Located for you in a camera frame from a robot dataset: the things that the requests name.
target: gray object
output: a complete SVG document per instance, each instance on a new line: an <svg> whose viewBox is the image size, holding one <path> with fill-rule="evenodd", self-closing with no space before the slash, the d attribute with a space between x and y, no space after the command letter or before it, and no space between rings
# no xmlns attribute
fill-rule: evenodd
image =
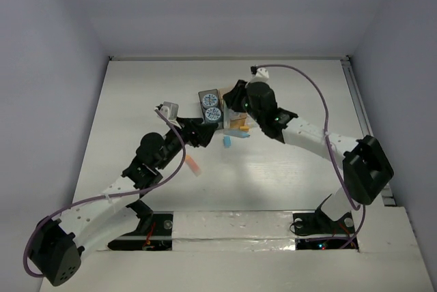
<svg viewBox="0 0 437 292"><path fill-rule="evenodd" d="M206 123L217 123L218 128L223 128L223 107L217 89L199 92L200 107Z"/></svg>

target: black bracket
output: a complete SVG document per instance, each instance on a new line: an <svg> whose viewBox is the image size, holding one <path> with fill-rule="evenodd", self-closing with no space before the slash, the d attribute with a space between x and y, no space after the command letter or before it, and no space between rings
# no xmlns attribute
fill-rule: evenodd
<svg viewBox="0 0 437 292"><path fill-rule="evenodd" d="M81 266L84 247L76 247L74 234L67 234L56 220L49 220L32 241L29 258L45 278L57 287L69 280Z"/></svg>
<svg viewBox="0 0 437 292"><path fill-rule="evenodd" d="M123 235L130 239L115 239L108 244L108 248L116 251L168 251L173 242L171 232L173 228L173 214L154 214L149 227L138 232Z"/></svg>
<svg viewBox="0 0 437 292"><path fill-rule="evenodd" d="M146 232L152 223L153 210L149 208L142 200L136 200L135 202L126 206L126 208L131 208L137 213L137 218L139 218L139 223L137 229L135 230L138 234L143 234Z"/></svg>
<svg viewBox="0 0 437 292"><path fill-rule="evenodd" d="M293 213L293 223L290 225L290 230L299 237L345 233L344 227L348 230L349 234L354 234L355 227L348 227L345 224L345 220L352 220L351 222L353 222L350 212L344 214L343 217L334 222L319 208L315 212Z"/></svg>
<svg viewBox="0 0 437 292"><path fill-rule="evenodd" d="M356 202L370 205L394 172L376 138L367 135L357 142L351 152L344 153L344 182Z"/></svg>

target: orange object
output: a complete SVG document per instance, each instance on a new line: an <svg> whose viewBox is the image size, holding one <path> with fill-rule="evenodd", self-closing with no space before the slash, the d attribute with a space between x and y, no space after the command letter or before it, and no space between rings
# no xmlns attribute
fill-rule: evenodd
<svg viewBox="0 0 437 292"><path fill-rule="evenodd" d="M188 165L194 175L199 176L200 174L202 174L200 167L188 154L185 156L185 163Z"/></svg>

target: screw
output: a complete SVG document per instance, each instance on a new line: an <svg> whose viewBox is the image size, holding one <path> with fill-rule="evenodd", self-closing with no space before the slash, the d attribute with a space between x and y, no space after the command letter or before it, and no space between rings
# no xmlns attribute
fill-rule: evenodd
<svg viewBox="0 0 437 292"><path fill-rule="evenodd" d="M294 227L296 227L297 229L301 229L303 228L303 221L302 218L296 218L294 220Z"/></svg>
<svg viewBox="0 0 437 292"><path fill-rule="evenodd" d="M346 225L346 227L353 227L354 226L354 221L352 220L352 218L346 218L344 220L344 224Z"/></svg>
<svg viewBox="0 0 437 292"><path fill-rule="evenodd" d="M164 221L164 228L171 229L173 227L173 222L171 220Z"/></svg>

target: robotic arm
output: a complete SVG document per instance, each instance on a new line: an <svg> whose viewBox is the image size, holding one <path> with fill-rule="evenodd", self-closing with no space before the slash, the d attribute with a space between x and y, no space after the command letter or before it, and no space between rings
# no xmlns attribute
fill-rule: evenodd
<svg viewBox="0 0 437 292"><path fill-rule="evenodd" d="M350 211L351 198L363 205L371 204L393 176L378 140L372 136L357 140L330 134L330 154L326 148L325 130L277 106L274 92L266 84L268 73L264 68L253 68L253 74L250 82L238 81L223 96L226 106L233 111L248 113L266 136L329 160L334 158L343 169L345 188L330 195L318 207L313 224L332 226ZM174 128L180 136L173 129L164 136L146 134L130 166L103 191L103 196L95 202L71 207L55 220L43 220L45 223L29 240L25 261L29 257L42 275L53 286L58 286L70 279L81 261L97 248L127 232L141 234L147 231L153 211L139 199L138 192L120 198L109 196L160 184L163 177L158 169L165 168L183 148L180 138L184 144L206 147L217 124L202 121L178 118L180 127Z"/></svg>

